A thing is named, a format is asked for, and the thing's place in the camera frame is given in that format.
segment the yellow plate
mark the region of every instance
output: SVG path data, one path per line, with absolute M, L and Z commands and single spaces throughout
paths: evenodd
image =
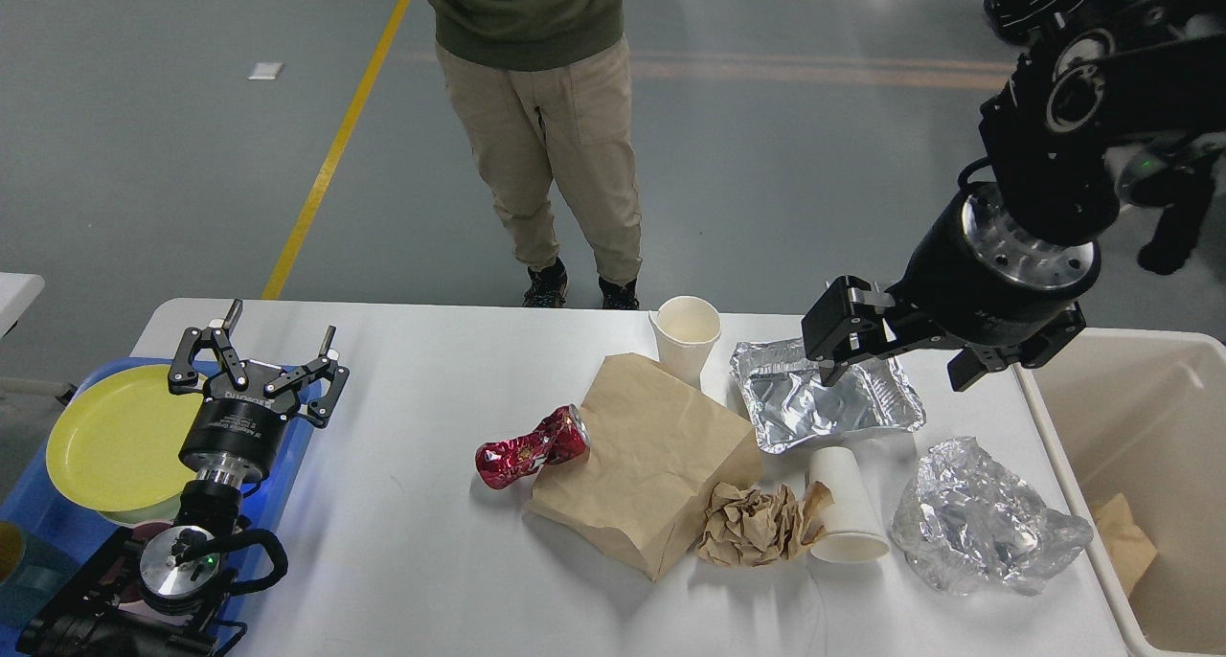
M 132 511 L 178 495 L 195 477 L 179 463 L 179 449 L 201 396 L 172 396 L 167 370 L 113 374 L 64 409 L 47 442 L 47 472 L 60 494 L 94 511 Z

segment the red can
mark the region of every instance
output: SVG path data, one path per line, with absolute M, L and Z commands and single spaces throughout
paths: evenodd
M 531 433 L 477 449 L 477 474 L 490 488 L 505 488 L 542 466 L 565 463 L 587 451 L 587 430 L 579 408 L 563 406 Z

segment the gray floor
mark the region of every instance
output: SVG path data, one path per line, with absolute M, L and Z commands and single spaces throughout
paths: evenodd
M 78 381 L 162 300 L 259 298 L 395 1 L 0 0 L 0 270 L 47 278 L 0 375 Z M 980 2 L 626 0 L 644 304 L 802 313 L 837 273 L 897 277 L 1016 59 Z M 432 42 L 413 0 L 282 298 L 517 304 Z M 1224 202 L 1168 278 L 1134 265 L 1156 215 L 1127 212 L 1091 325 L 1226 337 Z M 597 306 L 559 216 L 570 304 Z M 48 401 L 0 401 L 0 495 Z

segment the blue tray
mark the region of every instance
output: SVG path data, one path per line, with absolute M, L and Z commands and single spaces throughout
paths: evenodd
M 156 357 L 124 357 L 121 360 L 114 360 L 93 370 L 81 382 L 77 393 L 83 393 L 88 387 L 115 373 L 140 365 L 167 365 L 169 369 L 170 360 L 156 359 Z M 195 363 L 194 365 L 206 376 L 215 375 L 218 370 L 215 363 Z M 299 398 L 306 403 L 319 398 L 320 393 L 320 387 L 316 384 L 300 393 Z M 303 418 L 293 418 L 289 422 L 284 441 L 281 442 L 281 451 L 277 452 L 277 460 L 272 466 L 272 474 L 264 480 L 259 492 L 243 500 L 243 515 L 251 520 L 253 527 L 275 531 L 277 523 L 281 522 L 281 512 L 284 511 L 286 500 L 289 498 L 294 478 L 298 477 L 298 468 L 306 452 L 306 444 L 310 444 L 314 431 L 314 427 Z M 72 504 L 56 490 L 47 474 L 45 441 L 18 478 L 9 498 L 5 499 L 4 504 L 0 504 L 0 520 L 11 521 L 33 532 L 82 564 L 116 530 L 116 526 L 110 521 L 89 509 Z M 238 577 L 240 580 L 262 576 L 267 569 L 264 550 L 260 548 L 232 554 L 228 563 L 239 569 Z M 245 596 L 228 599 L 222 607 L 221 618 L 228 620 L 239 618 L 244 599 Z M 16 645 L 20 635 L 18 629 L 0 625 L 0 657 L 18 655 Z

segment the green sweatshirt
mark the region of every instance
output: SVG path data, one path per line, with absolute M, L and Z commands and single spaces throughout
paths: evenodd
M 439 45 L 489 67 L 563 67 L 622 38 L 622 0 L 428 1 Z

